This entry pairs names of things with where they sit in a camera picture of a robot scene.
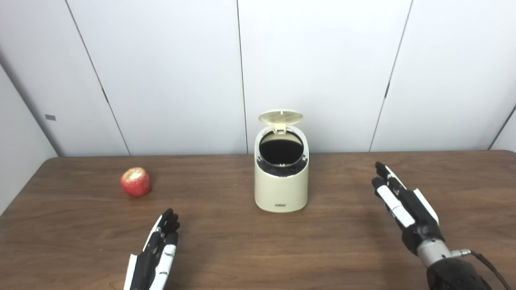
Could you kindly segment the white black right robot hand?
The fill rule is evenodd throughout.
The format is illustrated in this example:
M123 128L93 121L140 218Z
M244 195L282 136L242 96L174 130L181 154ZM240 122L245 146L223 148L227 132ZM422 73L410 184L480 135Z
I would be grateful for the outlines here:
M437 214L418 189L409 190L387 167L375 163L377 176L372 179L375 195L380 198L402 232L402 242L414 255L423 242L444 242Z

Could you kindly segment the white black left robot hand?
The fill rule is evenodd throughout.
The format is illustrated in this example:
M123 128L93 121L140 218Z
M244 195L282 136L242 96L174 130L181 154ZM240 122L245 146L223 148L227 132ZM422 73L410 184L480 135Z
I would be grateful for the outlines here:
M142 252L130 255L124 290L163 290L175 259L179 239L179 217L173 209L160 215Z

